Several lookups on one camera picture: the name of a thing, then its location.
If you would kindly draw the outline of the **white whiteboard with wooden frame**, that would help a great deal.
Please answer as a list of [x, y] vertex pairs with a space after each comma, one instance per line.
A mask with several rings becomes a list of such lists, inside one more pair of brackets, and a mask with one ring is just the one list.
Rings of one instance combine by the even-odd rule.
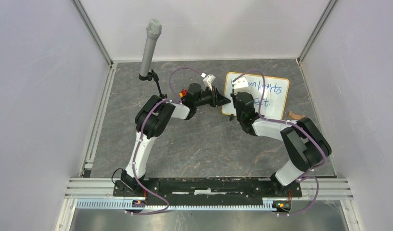
[[246, 74], [256, 112], [271, 119], [282, 119], [290, 81], [286, 78]]

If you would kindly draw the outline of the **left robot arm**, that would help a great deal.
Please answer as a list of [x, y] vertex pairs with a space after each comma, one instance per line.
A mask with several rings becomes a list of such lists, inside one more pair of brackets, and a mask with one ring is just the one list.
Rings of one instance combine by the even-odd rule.
[[230, 103], [214, 86], [202, 88], [192, 83], [179, 93], [180, 102], [153, 95], [135, 117], [136, 142], [129, 164], [114, 182], [114, 196], [138, 196], [142, 193], [146, 165], [156, 139], [172, 118], [191, 119], [199, 106], [217, 108]]

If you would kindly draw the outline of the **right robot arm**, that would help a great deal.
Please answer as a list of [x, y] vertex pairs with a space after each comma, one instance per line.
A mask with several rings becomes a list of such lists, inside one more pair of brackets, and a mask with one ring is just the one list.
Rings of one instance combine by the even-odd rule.
[[298, 121], [264, 118], [256, 112], [251, 94], [233, 93], [231, 97], [237, 121], [245, 133], [284, 143], [289, 160], [270, 177], [270, 190], [275, 196], [283, 196], [294, 181], [324, 164], [331, 155], [330, 144], [310, 118]]

